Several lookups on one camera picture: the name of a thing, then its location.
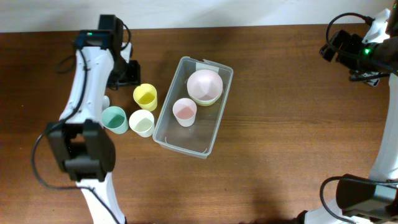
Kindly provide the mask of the pink plastic bowl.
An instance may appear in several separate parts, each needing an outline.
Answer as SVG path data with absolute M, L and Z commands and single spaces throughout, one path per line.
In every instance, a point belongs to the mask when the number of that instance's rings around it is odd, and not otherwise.
M 187 81 L 188 94 L 200 101 L 210 101 L 221 96 L 223 81 L 212 70 L 198 70 L 190 75 Z

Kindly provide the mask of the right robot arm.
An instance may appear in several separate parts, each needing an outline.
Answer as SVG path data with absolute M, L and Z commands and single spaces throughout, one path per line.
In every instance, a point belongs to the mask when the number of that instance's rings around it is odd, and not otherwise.
M 343 17 L 358 17 L 368 25 L 364 36 L 345 30 L 330 33 Z M 353 174 L 325 179 L 319 190 L 321 207 L 303 211 L 295 223 L 397 223 L 397 2 L 374 16 L 344 13 L 333 18 L 325 32 L 320 55 L 349 70 L 351 82 L 377 86 L 388 82 L 386 123 L 375 136 L 355 134 L 354 141 L 374 156 L 369 175 Z

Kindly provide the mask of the green plastic cup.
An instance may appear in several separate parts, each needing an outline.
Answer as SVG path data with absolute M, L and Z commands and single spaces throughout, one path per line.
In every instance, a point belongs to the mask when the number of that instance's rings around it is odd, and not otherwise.
M 126 113 L 118 106 L 106 108 L 102 112 L 101 123 L 115 134 L 124 134 L 129 129 Z

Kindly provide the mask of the yellow plastic cup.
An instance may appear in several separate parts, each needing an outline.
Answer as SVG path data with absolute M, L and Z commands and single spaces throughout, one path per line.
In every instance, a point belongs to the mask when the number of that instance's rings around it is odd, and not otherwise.
M 157 90 L 151 84 L 143 83 L 137 86 L 133 98 L 143 110 L 154 111 L 157 107 Z

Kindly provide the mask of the grey plastic spoon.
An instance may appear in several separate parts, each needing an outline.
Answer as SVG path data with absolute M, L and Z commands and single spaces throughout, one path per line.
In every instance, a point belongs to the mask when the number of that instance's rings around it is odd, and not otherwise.
M 105 110 L 108 107 L 110 107 L 110 99 L 105 95 L 102 99 L 102 110 Z

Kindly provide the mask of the cream plastic cup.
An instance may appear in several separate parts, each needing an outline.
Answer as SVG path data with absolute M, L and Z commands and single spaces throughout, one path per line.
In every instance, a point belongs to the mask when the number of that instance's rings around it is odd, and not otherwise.
M 137 110 L 130 115 L 129 127 L 141 137 L 148 138 L 154 133 L 154 115 L 147 110 Z

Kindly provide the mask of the pink plastic cup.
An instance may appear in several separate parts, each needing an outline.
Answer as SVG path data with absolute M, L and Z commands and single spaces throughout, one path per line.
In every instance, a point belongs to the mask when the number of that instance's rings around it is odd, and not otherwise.
M 195 122 L 197 105 L 190 98 L 181 98 L 174 103 L 172 112 L 181 126 L 189 127 Z

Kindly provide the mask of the yellow plastic bowl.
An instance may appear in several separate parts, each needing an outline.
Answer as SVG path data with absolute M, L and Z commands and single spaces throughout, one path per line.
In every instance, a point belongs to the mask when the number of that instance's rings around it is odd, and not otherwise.
M 217 98 L 214 98 L 212 100 L 197 100 L 197 99 L 193 99 L 194 102 L 200 106 L 210 106 L 214 103 L 216 103 L 216 101 L 218 100 Z

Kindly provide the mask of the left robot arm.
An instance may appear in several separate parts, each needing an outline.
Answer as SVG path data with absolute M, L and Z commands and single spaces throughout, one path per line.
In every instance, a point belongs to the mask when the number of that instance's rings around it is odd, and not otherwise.
M 131 60 L 128 30 L 115 15 L 99 17 L 97 29 L 76 37 L 76 70 L 67 105 L 56 123 L 44 132 L 59 169 L 81 190 L 95 223 L 126 223 L 113 187 L 116 150 L 101 123 L 107 88 L 141 83 L 141 68 Z

